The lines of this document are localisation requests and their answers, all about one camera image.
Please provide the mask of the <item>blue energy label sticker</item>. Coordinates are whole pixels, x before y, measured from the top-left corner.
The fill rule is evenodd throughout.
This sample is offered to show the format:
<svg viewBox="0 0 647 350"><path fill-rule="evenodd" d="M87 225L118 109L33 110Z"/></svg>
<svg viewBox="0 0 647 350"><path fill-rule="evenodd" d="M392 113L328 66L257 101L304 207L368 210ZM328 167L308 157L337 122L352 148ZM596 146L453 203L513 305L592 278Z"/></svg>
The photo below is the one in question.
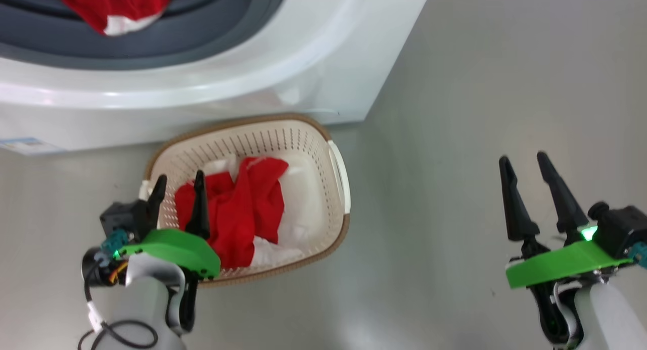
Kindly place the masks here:
<svg viewBox="0 0 647 350"><path fill-rule="evenodd" d="M65 149L60 149L60 147L56 147L55 145L33 137L0 140L0 149L9 150L25 156L49 155L65 152Z"/></svg>

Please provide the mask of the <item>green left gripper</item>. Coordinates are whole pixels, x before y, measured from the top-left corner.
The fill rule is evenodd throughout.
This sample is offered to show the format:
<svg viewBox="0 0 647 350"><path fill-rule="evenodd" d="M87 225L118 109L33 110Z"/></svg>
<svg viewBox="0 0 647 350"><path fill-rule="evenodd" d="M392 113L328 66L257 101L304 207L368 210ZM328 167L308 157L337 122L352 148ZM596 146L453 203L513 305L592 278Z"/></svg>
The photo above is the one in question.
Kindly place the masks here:
<svg viewBox="0 0 647 350"><path fill-rule="evenodd" d="M197 285L220 274L220 258L205 239L210 238L210 219L203 170L194 179L194 204L185 232L159 227L160 205L166 196L168 177L161 174L155 185L146 181L146 202L152 232L139 243L123 247L128 266L125 286L153 282L154 293L166 305L164 320L177 335L192 331L196 317Z"/></svg>

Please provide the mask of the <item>red garment with white panel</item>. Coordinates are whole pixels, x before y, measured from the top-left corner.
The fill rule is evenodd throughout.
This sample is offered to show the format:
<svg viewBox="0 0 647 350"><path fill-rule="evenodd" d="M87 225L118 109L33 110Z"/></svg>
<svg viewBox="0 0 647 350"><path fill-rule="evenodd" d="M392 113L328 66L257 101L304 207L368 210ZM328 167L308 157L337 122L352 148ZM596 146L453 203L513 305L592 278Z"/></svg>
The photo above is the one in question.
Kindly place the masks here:
<svg viewBox="0 0 647 350"><path fill-rule="evenodd" d="M313 172L269 156L208 161L208 244L224 270L268 268L309 255L326 232Z"/></svg>

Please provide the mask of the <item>red garment with white trim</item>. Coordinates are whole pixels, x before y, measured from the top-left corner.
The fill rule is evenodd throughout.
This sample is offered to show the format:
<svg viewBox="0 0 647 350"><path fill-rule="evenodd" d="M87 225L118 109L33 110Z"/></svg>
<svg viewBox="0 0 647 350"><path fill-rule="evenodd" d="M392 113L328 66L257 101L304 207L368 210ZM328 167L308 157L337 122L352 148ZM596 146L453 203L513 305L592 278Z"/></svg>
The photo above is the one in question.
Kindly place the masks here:
<svg viewBox="0 0 647 350"><path fill-rule="evenodd" d="M159 20L171 0L61 0L96 32L121 36Z"/></svg>

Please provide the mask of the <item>grey rubber door gasket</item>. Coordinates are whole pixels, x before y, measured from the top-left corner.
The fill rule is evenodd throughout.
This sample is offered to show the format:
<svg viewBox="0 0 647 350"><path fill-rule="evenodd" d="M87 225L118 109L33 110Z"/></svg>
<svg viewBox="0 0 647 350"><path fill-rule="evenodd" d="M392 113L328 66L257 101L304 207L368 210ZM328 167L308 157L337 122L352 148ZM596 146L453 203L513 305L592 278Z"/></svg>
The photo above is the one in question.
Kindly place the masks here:
<svg viewBox="0 0 647 350"><path fill-rule="evenodd" d="M103 36L61 0L0 0L0 58L81 70L196 62L257 34L284 0L171 0L143 30Z"/></svg>

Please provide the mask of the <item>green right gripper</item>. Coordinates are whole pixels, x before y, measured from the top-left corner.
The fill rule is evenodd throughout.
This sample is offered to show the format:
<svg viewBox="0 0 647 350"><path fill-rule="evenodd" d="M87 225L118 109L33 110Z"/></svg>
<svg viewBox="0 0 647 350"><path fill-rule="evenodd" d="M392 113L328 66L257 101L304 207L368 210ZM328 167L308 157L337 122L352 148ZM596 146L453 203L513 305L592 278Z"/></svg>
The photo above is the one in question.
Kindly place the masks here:
<svg viewBox="0 0 647 350"><path fill-rule="evenodd" d="M575 232L587 226L589 219L548 154L540 150L536 157L556 209L558 232ZM531 291L541 331L552 347L578 347L584 342L584 325L575 306L578 288L562 291L560 287L608 279L632 262L629 258L611 258L592 240L581 240L554 251L534 239L526 240L539 235L540 229L521 198L510 159L504 155L498 164L507 237L513 242L525 240L522 257L511 258L506 267L508 284L511 289Z"/></svg>

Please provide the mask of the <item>white front-load washing machine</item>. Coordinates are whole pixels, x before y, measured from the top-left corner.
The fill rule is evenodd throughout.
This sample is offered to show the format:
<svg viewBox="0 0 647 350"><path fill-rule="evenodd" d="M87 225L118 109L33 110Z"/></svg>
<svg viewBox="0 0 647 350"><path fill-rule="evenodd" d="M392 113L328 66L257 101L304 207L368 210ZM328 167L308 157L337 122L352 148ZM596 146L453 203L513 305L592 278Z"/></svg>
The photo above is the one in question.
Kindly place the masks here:
<svg viewBox="0 0 647 350"><path fill-rule="evenodd" d="M426 2L283 0L247 41L176 66L81 70L0 58L0 140L89 150L274 113L358 122Z"/></svg>

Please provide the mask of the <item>cream basket with brown rim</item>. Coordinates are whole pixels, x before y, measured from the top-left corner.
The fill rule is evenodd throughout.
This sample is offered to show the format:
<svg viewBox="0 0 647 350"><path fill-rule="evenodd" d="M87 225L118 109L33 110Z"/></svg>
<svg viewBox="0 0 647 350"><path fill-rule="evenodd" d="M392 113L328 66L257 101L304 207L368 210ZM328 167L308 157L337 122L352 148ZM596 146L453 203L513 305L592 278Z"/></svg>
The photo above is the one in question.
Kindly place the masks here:
<svg viewBox="0 0 647 350"><path fill-rule="evenodd" d="M222 270L200 286L240 285L300 269L322 260L342 244L350 224L351 192L342 154L330 133L316 120L300 114L252 117L197 129L167 141L148 161L140 198L152 193L159 175L166 175L166 197L158 226L178 229L175 191L210 161L235 156L271 156L286 161L281 177L285 212L281 229L303 229L301 255L277 264Z"/></svg>

